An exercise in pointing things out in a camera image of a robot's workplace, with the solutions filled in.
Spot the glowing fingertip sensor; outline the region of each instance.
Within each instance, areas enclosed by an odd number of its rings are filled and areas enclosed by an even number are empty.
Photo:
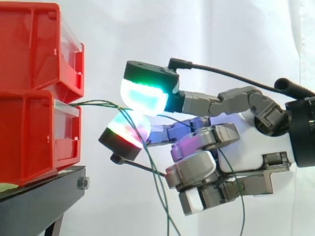
[[[149,120],[136,111],[126,112],[131,117],[143,141],[146,141],[151,132]],[[122,113],[117,114],[109,123],[99,141],[114,154],[131,161],[137,157],[143,147],[138,134]]]

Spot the robotic hand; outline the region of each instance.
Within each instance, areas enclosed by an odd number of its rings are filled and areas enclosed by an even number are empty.
[[[152,126],[147,139],[149,147],[172,144],[174,165],[165,178],[179,192],[185,215],[231,202],[240,191],[272,194],[272,173],[289,171],[292,163],[315,165],[315,94],[278,80],[276,92],[298,98],[283,110],[255,87],[234,88],[217,97],[179,91],[176,69],[192,65],[177,59],[167,68],[128,61],[121,88],[124,102],[145,115],[168,111],[197,116]],[[214,119],[222,113],[226,116]],[[241,188],[231,180],[232,170]]]

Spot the green wire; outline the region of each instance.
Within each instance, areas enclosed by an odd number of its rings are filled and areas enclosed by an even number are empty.
[[[158,170],[157,170],[157,167],[156,167],[156,165],[155,165],[155,163],[154,163],[154,161],[153,161],[153,159],[152,159],[152,157],[151,157],[151,155],[150,155],[150,152],[149,152],[149,150],[148,150],[148,146],[147,146],[147,144],[145,143],[145,141],[143,140],[142,136],[140,135],[140,133],[139,133],[137,127],[135,126],[134,122],[132,121],[130,115],[126,112],[126,110],[130,110],[130,109],[121,108],[121,107],[117,106],[116,104],[114,104],[114,103],[112,103],[112,102],[109,102],[109,101],[106,101],[106,100],[90,100],[90,101],[85,101],[85,102],[80,102],[80,103],[74,103],[74,104],[70,104],[70,105],[71,105],[71,106],[92,105],[92,106],[102,106],[102,107],[108,107],[108,108],[116,108],[116,109],[118,109],[118,110],[122,113],[122,115],[123,115],[123,116],[125,117],[125,119],[128,121],[128,123],[130,124],[130,126],[135,130],[136,134],[138,135],[138,137],[139,137],[139,139],[140,139],[140,141],[141,141],[141,143],[142,143],[142,145],[143,145],[143,147],[144,147],[144,150],[146,151],[146,153],[147,153],[147,155],[148,155],[148,157],[149,157],[150,164],[151,164],[151,168],[152,168],[152,170],[153,170],[152,173],[153,173],[153,177],[154,177],[154,182],[155,182],[157,194],[158,194],[159,200],[161,201],[162,206],[163,206],[163,208],[164,208],[164,210],[165,210],[165,212],[166,212],[166,215],[167,215],[167,235],[169,236],[169,221],[171,221],[171,223],[172,223],[172,225],[174,226],[176,232],[177,232],[178,235],[180,236],[181,234],[180,234],[179,230],[177,229],[177,227],[176,227],[176,225],[175,225],[173,219],[172,219],[171,216],[169,215],[166,192],[165,192],[165,189],[164,189],[164,186],[163,186],[163,183],[162,183],[160,174],[159,174],[159,172],[158,172]],[[181,123],[181,124],[183,124],[183,125],[185,125],[185,126],[191,128],[191,129],[195,129],[194,127],[192,127],[192,126],[190,126],[190,125],[188,125],[188,124],[186,124],[186,123],[183,123],[183,122],[181,122],[180,120],[177,120],[177,119],[175,119],[175,118],[173,118],[173,117],[169,117],[169,116],[166,116],[166,115],[158,115],[158,116],[172,119],[172,120],[174,120],[174,121],[176,121],[176,122],[179,122],[179,123]],[[243,231],[244,231],[244,227],[245,227],[245,217],[246,217],[245,203],[244,203],[242,188],[241,188],[241,185],[240,185],[240,183],[239,183],[239,181],[238,181],[238,178],[237,178],[237,176],[236,176],[236,174],[235,174],[235,172],[234,172],[234,170],[233,170],[231,164],[230,164],[229,161],[227,160],[225,154],[223,153],[223,151],[222,151],[221,149],[218,149],[218,150],[219,150],[219,152],[222,154],[222,156],[224,157],[224,159],[225,159],[225,161],[227,162],[227,164],[228,164],[228,166],[229,166],[229,168],[230,168],[232,174],[234,175],[235,181],[236,181],[236,183],[237,183],[237,187],[238,187],[238,189],[239,189],[239,191],[240,191],[240,197],[241,197],[241,201],[242,201],[242,210],[243,210],[243,221],[242,221],[242,227],[241,227],[241,232],[240,232],[240,236],[242,236],[242,235],[243,235]],[[160,184],[161,184],[161,188],[162,188],[162,191],[163,191],[163,196],[164,196],[165,204],[164,204],[164,202],[163,202],[163,200],[162,200],[162,196],[161,196],[160,191],[159,191],[159,189],[158,189],[158,183],[157,183],[156,175],[158,176],[159,182],[160,182]]]
[[[240,191],[240,196],[241,196],[241,201],[242,201],[242,209],[243,209],[243,221],[242,221],[242,228],[241,228],[241,232],[240,232],[240,236],[243,235],[243,231],[244,231],[244,226],[245,226],[245,203],[244,203],[244,198],[243,198],[243,193],[242,193],[242,188],[241,188],[241,185],[240,185],[240,182],[238,181],[238,178],[230,164],[230,162],[227,160],[225,154],[223,153],[223,151],[221,149],[218,149],[219,152],[222,154],[222,156],[224,157],[225,161],[227,162],[232,174],[234,175],[235,177],[235,181],[237,183],[237,187],[238,187],[238,190]]]
[[[172,225],[174,226],[176,232],[178,233],[178,235],[180,236],[180,232],[178,230],[178,228],[176,227],[172,217],[169,215],[169,210],[168,210],[168,202],[167,202],[167,197],[166,197],[166,192],[165,192],[165,188],[163,186],[163,183],[162,183],[162,180],[161,180],[161,177],[160,177],[160,174],[157,170],[157,167],[150,155],[150,152],[148,150],[148,147],[145,143],[145,141],[143,140],[142,136],[140,135],[138,129],[136,128],[135,124],[133,123],[131,117],[129,116],[129,114],[125,111],[124,108],[120,108],[119,106],[117,106],[116,104],[112,103],[112,102],[109,102],[109,101],[106,101],[106,100],[90,100],[90,101],[85,101],[85,102],[79,102],[79,103],[73,103],[73,104],[70,104],[71,106],[84,106],[84,105],[92,105],[92,106],[102,106],[102,107],[109,107],[109,108],[116,108],[118,109],[122,115],[125,117],[125,119],[128,121],[128,123],[130,124],[130,126],[135,130],[135,132],[137,133],[137,135],[139,136],[139,139],[146,151],[146,153],[148,154],[148,157],[149,157],[149,160],[150,160],[150,164],[151,164],[151,168],[153,169],[153,171],[155,173],[153,173],[153,177],[154,177],[154,181],[155,181],[155,186],[156,186],[156,190],[157,190],[157,193],[158,193],[158,197],[159,197],[159,200],[161,201],[162,203],[162,206],[167,214],[167,235],[169,236],[169,221],[171,221]],[[161,188],[162,188],[162,191],[163,191],[163,195],[164,195],[164,201],[165,201],[165,204],[162,200],[162,196],[160,194],[160,191],[158,189],[158,183],[157,183],[157,179],[156,179],[156,175],[158,176],[159,178],[159,182],[161,184]]]

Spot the black plug connector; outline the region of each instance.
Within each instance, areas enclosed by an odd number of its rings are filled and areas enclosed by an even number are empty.
[[[171,58],[168,62],[168,68],[176,72],[177,69],[192,69],[192,62],[177,58]]]

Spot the black sensor cap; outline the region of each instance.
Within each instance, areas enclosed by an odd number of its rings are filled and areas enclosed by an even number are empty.
[[[134,161],[141,151],[141,148],[126,141],[109,128],[105,129],[98,141],[110,149],[115,155],[129,161]]]
[[[165,93],[172,93],[178,84],[179,75],[167,67],[129,60],[124,78],[136,84],[149,85],[161,88]]]

